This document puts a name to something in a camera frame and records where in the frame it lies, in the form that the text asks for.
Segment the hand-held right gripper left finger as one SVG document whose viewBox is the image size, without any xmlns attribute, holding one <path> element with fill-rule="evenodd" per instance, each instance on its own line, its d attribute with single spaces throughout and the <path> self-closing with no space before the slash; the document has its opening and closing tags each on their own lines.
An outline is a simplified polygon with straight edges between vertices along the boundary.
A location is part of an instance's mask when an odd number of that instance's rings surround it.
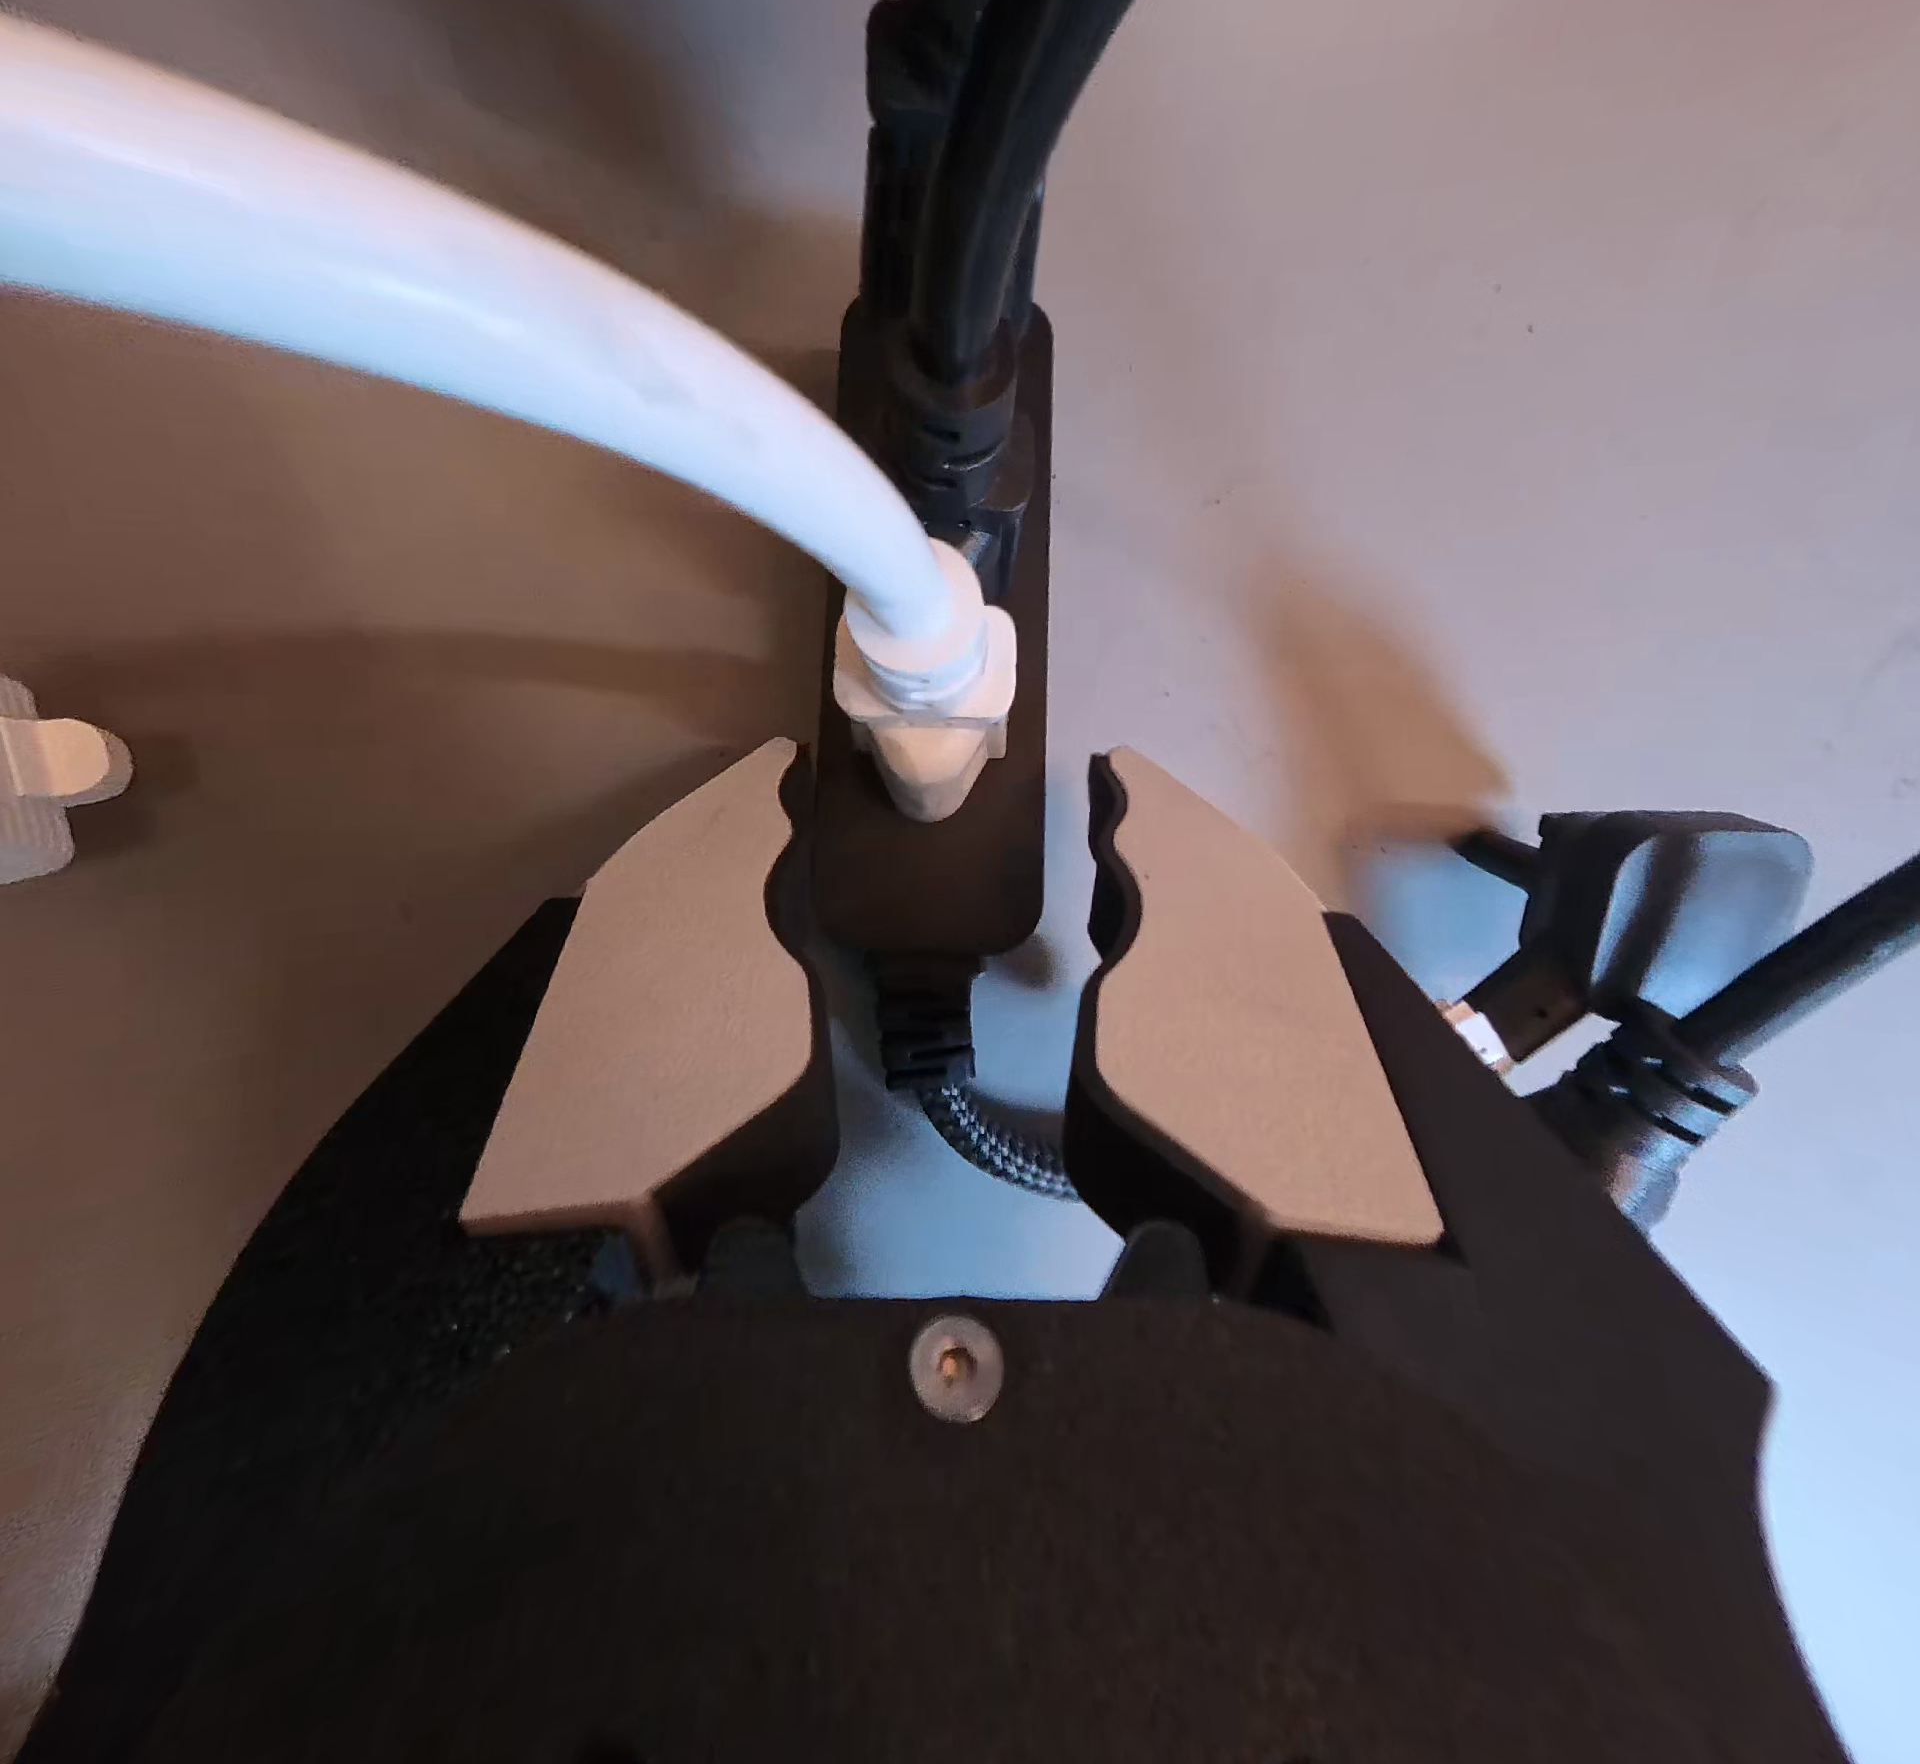
<svg viewBox="0 0 1920 1764">
<path fill-rule="evenodd" d="M 471 1235 L 705 1248 L 837 1163 L 826 1005 L 793 920 L 807 762 L 775 735 L 590 877 L 472 1167 Z"/>
</svg>

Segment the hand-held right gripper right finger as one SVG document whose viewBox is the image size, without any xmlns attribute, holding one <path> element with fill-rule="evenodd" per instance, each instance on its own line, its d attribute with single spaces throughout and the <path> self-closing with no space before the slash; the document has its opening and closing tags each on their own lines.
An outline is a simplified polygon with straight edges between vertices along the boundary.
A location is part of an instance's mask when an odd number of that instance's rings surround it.
<svg viewBox="0 0 1920 1764">
<path fill-rule="evenodd" d="M 1088 762 L 1097 971 L 1065 1167 L 1116 1229 L 1437 1248 L 1442 1213 L 1314 887 L 1135 748 Z"/>
</svg>

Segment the black power strip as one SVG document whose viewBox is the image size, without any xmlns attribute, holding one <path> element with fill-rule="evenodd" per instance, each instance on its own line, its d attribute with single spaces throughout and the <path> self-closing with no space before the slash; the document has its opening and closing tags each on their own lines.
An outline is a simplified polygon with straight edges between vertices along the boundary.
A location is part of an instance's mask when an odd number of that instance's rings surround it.
<svg viewBox="0 0 1920 1764">
<path fill-rule="evenodd" d="M 1044 910 L 1051 393 L 1055 336 L 1030 311 L 1017 353 L 1014 483 L 1026 486 L 1006 611 L 1017 630 L 1017 693 L 1006 756 L 985 762 L 963 806 L 914 825 L 891 805 L 870 753 L 830 696 L 839 598 L 830 598 L 819 720 L 809 747 L 809 906 L 819 934 L 859 953 L 998 955 Z"/>
</svg>

